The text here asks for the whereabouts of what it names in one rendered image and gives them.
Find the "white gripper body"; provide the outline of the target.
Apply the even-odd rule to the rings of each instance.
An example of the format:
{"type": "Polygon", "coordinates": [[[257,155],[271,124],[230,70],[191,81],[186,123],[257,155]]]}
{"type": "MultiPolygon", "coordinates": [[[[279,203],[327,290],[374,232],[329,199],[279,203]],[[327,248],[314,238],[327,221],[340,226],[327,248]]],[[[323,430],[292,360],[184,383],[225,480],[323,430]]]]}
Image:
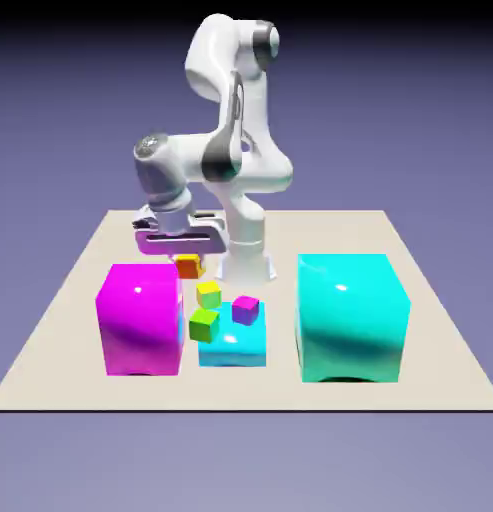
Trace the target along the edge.
{"type": "Polygon", "coordinates": [[[146,255],[221,254],[226,252],[222,232],[212,226],[192,226],[179,235],[160,233],[157,229],[137,229],[138,249],[146,255]]]}

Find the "small orange cube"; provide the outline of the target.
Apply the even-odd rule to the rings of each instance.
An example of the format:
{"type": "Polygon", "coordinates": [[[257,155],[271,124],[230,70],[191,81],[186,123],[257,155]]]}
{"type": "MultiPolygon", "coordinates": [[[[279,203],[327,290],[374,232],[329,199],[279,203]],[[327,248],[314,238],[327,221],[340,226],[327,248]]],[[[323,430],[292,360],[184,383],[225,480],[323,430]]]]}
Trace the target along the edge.
{"type": "Polygon", "coordinates": [[[199,279],[205,273],[204,258],[199,254],[178,254],[174,263],[181,279],[199,279]]]}

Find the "small yellow cube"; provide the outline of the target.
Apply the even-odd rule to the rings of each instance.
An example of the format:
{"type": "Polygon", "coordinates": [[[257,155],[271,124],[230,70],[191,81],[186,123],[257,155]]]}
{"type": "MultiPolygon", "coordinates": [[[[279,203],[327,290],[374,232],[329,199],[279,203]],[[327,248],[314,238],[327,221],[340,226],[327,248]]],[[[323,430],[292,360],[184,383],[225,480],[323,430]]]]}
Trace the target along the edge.
{"type": "Polygon", "coordinates": [[[219,308],[222,303],[222,290],[214,280],[200,282],[196,286],[196,297],[199,306],[203,309],[219,308]]]}

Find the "small green cube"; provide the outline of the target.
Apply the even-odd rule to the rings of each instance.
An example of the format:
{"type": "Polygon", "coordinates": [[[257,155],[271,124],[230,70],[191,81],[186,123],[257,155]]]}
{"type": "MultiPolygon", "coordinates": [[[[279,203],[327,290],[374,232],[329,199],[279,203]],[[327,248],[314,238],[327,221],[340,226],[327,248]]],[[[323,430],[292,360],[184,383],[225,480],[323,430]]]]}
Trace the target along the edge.
{"type": "Polygon", "coordinates": [[[219,331],[220,313],[199,308],[189,319],[189,337],[193,341],[211,343],[219,331]]]}

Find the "small magenta cube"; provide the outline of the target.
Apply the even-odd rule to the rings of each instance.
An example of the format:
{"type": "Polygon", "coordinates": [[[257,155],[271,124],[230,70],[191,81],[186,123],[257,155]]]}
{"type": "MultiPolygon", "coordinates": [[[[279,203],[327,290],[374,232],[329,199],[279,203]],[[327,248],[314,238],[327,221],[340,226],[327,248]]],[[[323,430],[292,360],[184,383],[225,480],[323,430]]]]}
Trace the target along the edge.
{"type": "Polygon", "coordinates": [[[260,301],[257,298],[241,295],[232,303],[232,320],[250,326],[259,315],[260,301]]]}

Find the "large magenta box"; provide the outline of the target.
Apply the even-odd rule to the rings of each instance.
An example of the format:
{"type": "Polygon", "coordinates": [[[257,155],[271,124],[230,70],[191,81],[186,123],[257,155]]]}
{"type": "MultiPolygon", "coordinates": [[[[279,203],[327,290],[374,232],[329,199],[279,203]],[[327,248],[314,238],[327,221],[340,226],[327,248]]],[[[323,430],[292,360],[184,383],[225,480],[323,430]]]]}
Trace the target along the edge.
{"type": "Polygon", "coordinates": [[[178,374],[184,315],[173,263],[112,265],[95,304],[109,376],[178,374]]]}

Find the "low cyan box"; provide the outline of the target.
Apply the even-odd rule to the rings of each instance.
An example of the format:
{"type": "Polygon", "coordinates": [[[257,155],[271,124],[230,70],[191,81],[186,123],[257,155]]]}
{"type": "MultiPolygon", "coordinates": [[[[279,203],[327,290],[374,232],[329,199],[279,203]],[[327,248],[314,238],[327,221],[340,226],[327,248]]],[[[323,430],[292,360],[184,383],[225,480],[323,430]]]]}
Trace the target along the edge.
{"type": "Polygon", "coordinates": [[[219,331],[211,343],[198,343],[200,367],[265,367],[267,337],[265,305],[259,303],[259,313],[247,326],[232,320],[232,303],[224,302],[216,311],[220,314],[219,331]]]}

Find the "large cyan box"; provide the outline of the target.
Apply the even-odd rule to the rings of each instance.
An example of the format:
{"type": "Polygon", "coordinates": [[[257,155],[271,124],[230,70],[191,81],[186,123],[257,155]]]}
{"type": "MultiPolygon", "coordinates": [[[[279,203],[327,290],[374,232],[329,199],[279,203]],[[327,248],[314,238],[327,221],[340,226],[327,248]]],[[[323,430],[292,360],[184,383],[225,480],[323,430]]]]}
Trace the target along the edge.
{"type": "Polygon", "coordinates": [[[302,381],[397,382],[410,311],[385,254],[300,254],[295,334],[302,381]]]}

